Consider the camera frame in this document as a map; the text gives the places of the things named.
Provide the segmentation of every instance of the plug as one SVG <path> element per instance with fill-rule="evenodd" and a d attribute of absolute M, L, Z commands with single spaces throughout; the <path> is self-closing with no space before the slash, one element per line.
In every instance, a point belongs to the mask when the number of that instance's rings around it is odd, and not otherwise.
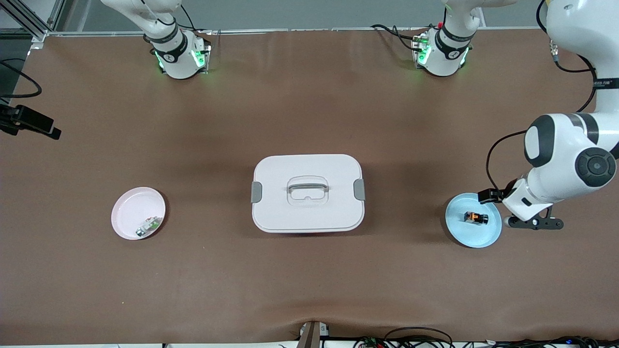
<path fill-rule="evenodd" d="M 556 43 L 550 39 L 550 54 L 552 54 L 552 60 L 554 62 L 558 62 L 559 61 L 559 46 L 556 45 Z"/>
<path fill-rule="evenodd" d="M 415 35 L 413 36 L 413 42 L 421 42 L 421 43 L 428 43 L 428 35 Z"/>

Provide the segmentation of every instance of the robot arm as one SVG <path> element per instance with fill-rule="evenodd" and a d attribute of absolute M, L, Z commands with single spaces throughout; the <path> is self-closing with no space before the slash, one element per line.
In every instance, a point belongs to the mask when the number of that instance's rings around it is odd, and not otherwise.
<path fill-rule="evenodd" d="M 548 35 L 559 46 L 587 58 L 595 67 L 593 113 L 548 114 L 537 118 L 524 137 L 533 169 L 505 190 L 503 203 L 521 221 L 564 199 L 603 188 L 619 158 L 619 2 L 553 0 Z"/>
<path fill-rule="evenodd" d="M 181 0 L 101 0 L 134 22 L 155 48 L 159 65 L 174 79 L 187 79 L 207 69 L 210 43 L 181 30 L 171 15 Z"/>
<path fill-rule="evenodd" d="M 415 46 L 415 62 L 437 76 L 454 74 L 469 51 L 469 43 L 480 24 L 479 7 L 501 7 L 517 0 L 441 0 L 445 5 L 445 20 L 440 28 L 421 34 Z"/>
<path fill-rule="evenodd" d="M 599 129 L 604 123 L 613 129 Z M 604 115 L 540 116 L 524 136 L 525 157 L 533 169 L 516 181 L 503 204 L 528 221 L 554 203 L 601 189 L 615 176 L 617 165 L 608 151 L 614 146 L 601 147 L 600 135 L 615 138 L 616 145 L 617 132 L 619 124 Z"/>

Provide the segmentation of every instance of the brown tablecloth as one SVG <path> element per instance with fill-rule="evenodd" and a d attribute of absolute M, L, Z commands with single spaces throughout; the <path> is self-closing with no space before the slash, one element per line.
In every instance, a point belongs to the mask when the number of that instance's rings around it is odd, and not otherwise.
<path fill-rule="evenodd" d="M 553 65 L 539 30 L 480 31 L 474 44 L 439 78 L 384 32 L 215 37 L 210 73 L 173 80 L 139 37 L 48 38 L 25 68 L 43 94 L 23 104 L 61 139 L 0 134 L 0 344 L 285 340 L 307 320 L 332 335 L 619 336 L 617 181 L 557 204 L 560 231 L 504 228 L 473 250 L 443 227 L 453 196 L 489 187 L 495 140 L 574 111 L 591 86 Z M 325 153 L 361 163 L 361 226 L 255 227 L 254 166 Z M 521 138 L 491 164 L 502 185 L 529 168 Z M 162 192 L 169 213 L 127 241 L 110 211 L 137 186 Z"/>

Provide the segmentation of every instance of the black cable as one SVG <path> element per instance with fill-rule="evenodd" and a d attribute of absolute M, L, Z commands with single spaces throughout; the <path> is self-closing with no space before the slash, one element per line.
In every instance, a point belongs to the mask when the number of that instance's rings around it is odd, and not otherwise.
<path fill-rule="evenodd" d="M 544 27 L 544 25 L 542 24 L 542 19 L 540 18 L 540 12 L 542 11 L 542 6 L 545 2 L 546 0 L 541 0 L 539 6 L 537 6 L 537 12 L 535 13 L 535 19 L 537 20 L 537 25 L 539 25 L 540 29 L 542 29 L 542 31 L 547 34 L 548 31 L 546 30 L 546 27 Z"/>
<path fill-rule="evenodd" d="M 144 6 L 146 6 L 146 8 L 148 8 L 149 12 L 155 16 L 155 18 L 161 22 L 163 25 L 174 25 L 174 23 L 176 22 L 176 20 L 173 20 L 172 23 L 166 23 L 164 21 L 161 20 L 161 18 L 157 17 L 157 15 L 155 14 L 155 12 L 153 12 L 153 10 L 150 9 L 150 6 L 146 3 L 146 0 L 141 0 L 142 3 L 144 4 Z"/>
<path fill-rule="evenodd" d="M 407 342 L 411 342 L 411 341 L 424 341 L 424 343 L 431 343 L 431 342 L 445 342 L 448 343 L 450 348 L 454 348 L 454 340 L 451 338 L 451 336 L 444 332 L 441 331 L 439 329 L 433 329 L 433 328 L 426 328 L 424 326 L 408 326 L 405 328 L 397 328 L 397 329 L 393 329 L 391 331 L 389 331 L 388 333 L 385 334 L 385 337 L 383 338 L 385 341 L 387 340 L 387 337 L 390 334 L 399 332 L 399 331 L 409 331 L 409 330 L 422 330 L 422 331 L 433 331 L 436 333 L 440 333 L 442 335 L 444 335 L 445 337 L 447 337 L 449 339 L 449 341 L 445 341 L 444 339 L 437 339 L 431 336 L 426 336 L 426 335 L 414 335 L 414 336 L 406 336 L 406 337 L 401 337 L 400 339 L 402 340 L 406 340 Z"/>
<path fill-rule="evenodd" d="M 547 348 L 556 347 L 555 344 L 576 344 L 579 348 L 599 348 L 600 345 L 605 348 L 612 348 L 619 346 L 619 340 L 617 341 L 598 341 L 591 337 L 580 336 L 563 336 L 557 339 L 551 339 L 549 341 L 533 341 L 525 339 L 516 342 L 497 342 L 492 348 Z"/>
<path fill-rule="evenodd" d="M 37 91 L 34 93 L 30 93 L 30 94 L 2 94 L 0 95 L 0 98 L 30 98 L 30 97 L 36 97 L 37 95 L 40 95 L 43 91 L 43 89 L 41 88 L 41 85 L 38 84 L 35 80 L 33 80 L 30 76 L 24 74 L 22 71 L 12 67 L 10 64 L 5 63 L 6 61 L 12 61 L 12 60 L 23 60 L 21 58 L 10 58 L 10 59 L 4 59 L 0 61 L 0 64 L 2 64 L 3 66 L 9 68 L 10 70 L 13 70 L 14 72 L 20 74 L 21 76 L 23 76 L 24 78 L 26 78 L 28 81 L 32 82 L 32 84 L 37 88 Z"/>
<path fill-rule="evenodd" d="M 502 137 L 501 139 L 497 140 L 497 141 L 496 141 L 496 142 L 492 145 L 492 147 L 490 148 L 490 150 L 488 151 L 488 157 L 486 157 L 486 174 L 488 175 L 488 179 L 490 179 L 490 183 L 492 183 L 492 186 L 493 186 L 493 187 L 495 188 L 495 190 L 497 191 L 497 193 L 498 193 L 498 195 L 499 195 L 499 198 L 500 198 L 500 199 L 503 199 L 503 198 L 504 198 L 504 197 L 503 197 L 503 192 L 502 192 L 502 190 L 500 190 L 500 189 L 499 189 L 499 187 L 496 185 L 495 181 L 492 179 L 492 176 L 490 175 L 490 156 L 492 155 L 492 150 L 494 150 L 494 149 L 495 149 L 495 147 L 496 147 L 496 146 L 497 146 L 497 145 L 498 145 L 501 141 L 503 141 L 503 140 L 505 140 L 505 139 L 508 139 L 508 138 L 510 138 L 510 137 L 513 137 L 513 136 L 518 136 L 518 135 L 520 135 L 520 134 L 524 134 L 524 133 L 526 133 L 526 132 L 527 132 L 527 131 L 525 130 L 525 131 L 519 131 L 519 132 L 515 132 L 515 133 L 508 134 L 508 135 L 506 135 L 506 136 Z"/>
<path fill-rule="evenodd" d="M 582 57 L 580 55 L 579 55 L 579 57 L 582 59 L 582 61 L 584 61 L 584 63 L 589 68 L 589 70 L 591 72 L 591 77 L 593 78 L 593 81 L 597 80 L 597 72 L 593 68 L 593 65 L 591 64 L 591 62 L 589 60 L 587 60 L 585 57 Z M 595 91 L 596 91 L 596 89 L 591 87 L 591 94 L 589 94 L 589 98 L 587 99 L 587 101 L 584 104 L 582 104 L 582 106 L 578 110 L 576 110 L 576 112 L 581 112 L 586 107 L 589 106 L 590 102 L 593 100 L 593 97 L 595 96 Z"/>
<path fill-rule="evenodd" d="M 561 64 L 559 64 L 559 62 L 555 62 L 555 65 L 556 65 L 559 69 L 563 70 L 564 72 L 589 72 L 589 71 L 591 71 L 591 69 L 581 69 L 581 70 L 570 70 L 570 69 L 566 69 L 566 68 L 564 68 L 563 66 L 561 66 Z"/>
<path fill-rule="evenodd" d="M 3 62 L 8 62 L 8 61 L 22 61 L 22 62 L 26 62 L 26 59 L 23 58 L 8 58 L 8 59 L 3 59 Z"/>
<path fill-rule="evenodd" d="M 374 25 L 372 25 L 370 28 L 381 28 L 381 29 L 385 29 L 385 30 L 387 31 L 387 33 L 390 33 L 391 35 L 394 35 L 394 36 L 397 36 L 397 37 L 399 36 L 399 37 L 405 38 L 406 40 L 413 40 L 413 37 L 410 37 L 410 36 L 407 36 L 407 35 L 402 35 L 402 34 L 398 35 L 398 33 L 396 33 L 396 32 L 394 32 L 394 31 L 392 31 L 391 29 L 389 29 L 389 28 L 385 27 L 385 26 L 384 26 L 384 25 L 382 25 L 382 24 L 374 24 Z"/>
<path fill-rule="evenodd" d="M 187 13 L 187 10 L 185 9 L 185 7 L 183 5 L 181 5 L 181 9 L 183 10 L 183 12 L 185 12 L 185 16 L 187 16 L 187 19 L 189 19 L 189 24 L 191 24 L 191 29 L 193 29 L 194 31 L 196 31 L 196 26 L 193 25 L 193 20 L 191 20 L 191 17 L 189 16 L 189 14 Z"/>
<path fill-rule="evenodd" d="M 544 26 L 544 24 L 542 24 L 542 19 L 540 18 L 540 13 L 542 11 L 542 6 L 543 4 L 546 2 L 546 0 L 541 0 L 540 4 L 537 6 L 537 11 L 535 12 L 535 19 L 537 21 L 537 25 L 540 27 L 540 29 L 543 30 L 543 32 L 545 32 L 546 34 L 548 34 L 548 30 L 546 29 L 546 27 Z M 555 61 L 555 65 L 561 69 L 562 71 L 565 72 L 587 72 L 590 71 L 591 72 L 591 76 L 593 77 L 593 81 L 597 80 L 597 73 L 595 71 L 595 68 L 593 67 L 593 65 L 591 64 L 591 62 L 581 56 L 580 54 L 578 54 L 578 58 L 580 58 L 586 65 L 587 65 L 587 69 L 582 69 L 582 70 L 570 70 L 570 69 L 566 69 L 563 66 L 561 66 L 561 64 L 559 64 L 558 61 Z M 583 111 L 586 107 L 589 106 L 589 104 L 591 103 L 591 101 L 593 100 L 593 97 L 595 97 L 595 89 L 591 88 L 591 94 L 589 95 L 589 98 L 587 99 L 587 101 L 578 109 L 578 111 L 576 112 L 581 112 Z"/>
<path fill-rule="evenodd" d="M 395 25 L 393 26 L 393 30 L 396 32 L 397 37 L 400 38 L 400 42 L 404 45 L 404 47 L 408 48 L 411 51 L 421 52 L 421 49 L 416 48 L 416 47 L 411 47 L 407 45 L 406 42 L 404 42 L 404 40 L 402 39 L 402 35 L 400 35 L 400 32 L 397 31 L 397 27 Z"/>

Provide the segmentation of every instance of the black object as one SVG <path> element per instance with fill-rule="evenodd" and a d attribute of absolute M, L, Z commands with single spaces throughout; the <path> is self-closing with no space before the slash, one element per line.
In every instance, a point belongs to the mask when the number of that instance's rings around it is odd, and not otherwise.
<path fill-rule="evenodd" d="M 181 39 L 180 45 L 178 45 L 174 50 L 161 51 L 161 50 L 155 49 L 155 52 L 157 52 L 159 57 L 161 57 L 161 59 L 163 59 L 164 61 L 168 63 L 176 63 L 178 61 L 178 57 L 180 57 L 181 54 L 183 54 L 187 50 L 187 45 L 188 45 L 187 36 L 183 34 L 183 38 Z"/>
<path fill-rule="evenodd" d="M 54 127 L 54 120 L 29 107 L 0 105 L 0 131 L 16 136 L 21 130 L 60 139 L 61 130 Z"/>
<path fill-rule="evenodd" d="M 576 157 L 574 165 L 578 177 L 590 187 L 606 185 L 617 170 L 613 155 L 599 147 L 583 150 Z"/>
<path fill-rule="evenodd" d="M 546 217 L 542 217 L 539 213 L 533 216 L 529 221 L 522 221 L 515 216 L 510 217 L 507 223 L 512 228 L 528 228 L 531 230 L 560 230 L 563 228 L 563 220 L 550 216 L 552 206 L 546 208 Z"/>
<path fill-rule="evenodd" d="M 516 184 L 517 179 L 510 181 L 505 189 L 498 188 L 488 188 L 483 191 L 479 191 L 477 193 L 477 201 L 481 204 L 486 203 L 501 203 L 503 202 L 503 198 L 509 196 L 514 185 Z"/>
<path fill-rule="evenodd" d="M 501 139 L 497 140 L 491 147 L 490 150 L 488 150 L 488 156 L 486 156 L 486 175 L 488 175 L 488 179 L 490 180 L 490 183 L 492 184 L 492 187 L 494 187 L 495 191 L 499 194 L 499 199 L 503 199 L 503 197 L 506 196 L 506 194 L 503 194 L 503 192 L 501 190 L 499 190 L 499 187 L 496 185 L 495 181 L 492 179 L 492 176 L 490 175 L 490 156 L 492 155 L 492 150 L 495 149 L 495 147 L 501 143 L 501 141 L 505 140 L 505 139 L 509 139 L 510 137 L 513 136 L 518 136 L 520 134 L 524 134 L 528 131 L 528 129 L 525 129 L 523 131 L 519 131 L 519 132 L 515 132 L 515 133 L 511 133 L 508 134 L 504 137 L 502 137 Z M 509 183 L 508 186 L 513 187 L 514 185 L 512 183 Z M 482 201 L 481 199 L 479 200 L 479 203 L 487 203 L 487 201 Z"/>
<path fill-rule="evenodd" d="M 33 92 L 33 93 L 28 93 L 28 94 L 1 94 L 0 98 L 30 98 L 30 97 L 36 97 L 37 95 L 40 95 L 43 92 L 43 89 L 41 88 L 40 84 L 38 84 L 30 76 L 24 74 L 24 72 L 20 71 L 19 69 L 16 69 L 16 68 L 12 67 L 10 64 L 7 64 L 6 62 L 8 62 L 8 61 L 24 61 L 24 59 L 22 59 L 22 58 L 3 59 L 3 60 L 0 61 L 0 65 L 3 65 L 4 67 L 6 67 L 6 68 L 8 68 L 10 70 L 13 70 L 16 74 L 19 74 L 24 79 L 27 79 L 28 81 L 30 81 L 37 88 L 37 91 Z"/>
<path fill-rule="evenodd" d="M 443 29 L 445 28 L 445 26 L 443 26 L 443 28 L 441 28 L 441 30 L 436 32 L 436 36 L 434 37 L 434 40 L 436 42 L 436 47 L 438 48 L 439 51 L 443 52 L 443 54 L 445 55 L 445 58 L 448 60 L 454 60 L 454 59 L 458 59 L 460 57 L 460 55 L 462 55 L 462 53 L 464 53 L 466 51 L 466 49 L 469 47 L 469 45 L 464 45 L 460 48 L 454 48 L 451 47 L 449 45 L 447 45 L 442 39 L 441 39 L 441 31 L 443 31 Z"/>
<path fill-rule="evenodd" d="M 537 143 L 539 155 L 532 159 L 527 153 L 527 147 L 524 146 L 524 156 L 527 161 L 535 168 L 541 167 L 552 159 L 552 153 L 555 150 L 555 122 L 550 115 L 542 115 L 533 121 L 529 128 L 537 128 Z"/>
<path fill-rule="evenodd" d="M 540 19 L 540 12 L 542 11 L 542 6 L 544 5 L 545 2 L 546 2 L 546 0 L 540 0 L 540 4 L 539 4 L 539 6 L 537 6 L 537 12 L 535 13 L 535 19 L 537 20 L 537 25 L 540 27 L 540 29 L 542 29 L 543 32 L 545 32 L 547 34 L 548 31 L 546 30 L 546 27 L 544 26 L 544 24 L 542 23 L 542 20 Z M 595 71 L 595 68 L 591 64 L 591 62 L 587 58 L 581 56 L 580 54 L 578 54 L 578 58 L 580 58 L 587 65 L 587 69 L 583 69 L 583 70 L 569 70 L 569 69 L 562 68 L 558 61 L 556 61 L 555 64 L 556 64 L 557 67 L 559 67 L 559 69 L 561 69 L 563 71 L 567 71 L 567 72 L 586 72 L 586 71 L 590 71 L 591 72 L 591 76 L 593 77 L 593 81 L 595 82 L 595 80 L 597 80 L 597 73 Z M 582 104 L 582 106 L 576 112 L 581 112 L 587 106 L 589 106 L 589 104 L 593 100 L 593 97 L 595 96 L 595 91 L 596 91 L 596 89 L 595 89 L 595 85 L 594 85 L 594 87 L 591 88 L 591 94 L 589 94 L 589 98 L 587 99 L 587 101 L 584 104 Z"/>
<path fill-rule="evenodd" d="M 488 223 L 488 215 L 468 211 L 464 213 L 464 221 L 471 224 L 486 225 Z"/>
<path fill-rule="evenodd" d="M 594 89 L 619 89 L 619 79 L 594 79 Z"/>

